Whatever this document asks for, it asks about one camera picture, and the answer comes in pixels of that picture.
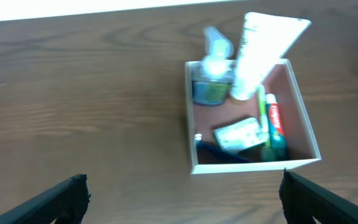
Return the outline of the green toothbrush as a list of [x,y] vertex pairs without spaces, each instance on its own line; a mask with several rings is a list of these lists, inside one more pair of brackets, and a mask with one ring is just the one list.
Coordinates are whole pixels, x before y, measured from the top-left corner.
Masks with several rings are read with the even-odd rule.
[[265,141],[260,150],[261,159],[264,162],[273,162],[275,160],[275,154],[270,145],[269,124],[266,112],[266,94],[263,85],[257,86],[257,99],[259,104],[259,122]]

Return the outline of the blue disposable razor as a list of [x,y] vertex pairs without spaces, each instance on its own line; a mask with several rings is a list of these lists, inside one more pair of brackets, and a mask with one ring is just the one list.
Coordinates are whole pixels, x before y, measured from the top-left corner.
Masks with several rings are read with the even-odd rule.
[[200,164],[245,164],[252,160],[223,151],[219,146],[202,140],[202,134],[195,134],[195,146]]

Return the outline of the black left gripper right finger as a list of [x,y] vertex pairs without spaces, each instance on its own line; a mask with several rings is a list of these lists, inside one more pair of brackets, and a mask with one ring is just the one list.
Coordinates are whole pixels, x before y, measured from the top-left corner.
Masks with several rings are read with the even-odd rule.
[[288,224],[358,223],[358,206],[292,171],[279,188]]

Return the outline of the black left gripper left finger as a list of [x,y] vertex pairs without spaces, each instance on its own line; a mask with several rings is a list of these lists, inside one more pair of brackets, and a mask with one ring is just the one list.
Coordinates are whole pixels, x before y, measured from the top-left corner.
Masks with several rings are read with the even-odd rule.
[[81,223],[91,195],[87,175],[76,174],[0,215],[0,224]]

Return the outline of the white lotion tube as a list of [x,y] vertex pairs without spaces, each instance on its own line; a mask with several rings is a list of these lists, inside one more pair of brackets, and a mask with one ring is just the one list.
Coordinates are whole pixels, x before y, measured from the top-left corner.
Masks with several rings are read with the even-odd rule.
[[307,19],[258,12],[245,14],[230,96],[239,101],[249,100],[310,25]]

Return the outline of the green white soap packet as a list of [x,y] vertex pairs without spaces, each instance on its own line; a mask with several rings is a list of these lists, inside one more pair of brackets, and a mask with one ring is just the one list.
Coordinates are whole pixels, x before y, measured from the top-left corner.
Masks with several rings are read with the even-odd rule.
[[263,132],[256,118],[250,117],[229,126],[213,131],[222,150],[237,153],[266,142]]

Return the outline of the teal toothpaste tube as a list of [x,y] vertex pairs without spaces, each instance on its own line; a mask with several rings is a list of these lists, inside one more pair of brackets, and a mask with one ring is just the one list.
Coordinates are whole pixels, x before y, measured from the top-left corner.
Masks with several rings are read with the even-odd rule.
[[287,141],[276,96],[266,94],[266,112],[268,121],[269,147],[275,161],[288,159]]

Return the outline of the clear soap pump bottle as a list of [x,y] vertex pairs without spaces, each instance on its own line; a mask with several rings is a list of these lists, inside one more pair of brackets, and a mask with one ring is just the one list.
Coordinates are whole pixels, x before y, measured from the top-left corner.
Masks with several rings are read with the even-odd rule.
[[232,62],[229,58],[233,55],[234,47],[213,26],[204,28],[203,33],[206,55],[191,67],[193,102],[216,106],[224,103],[233,83]]

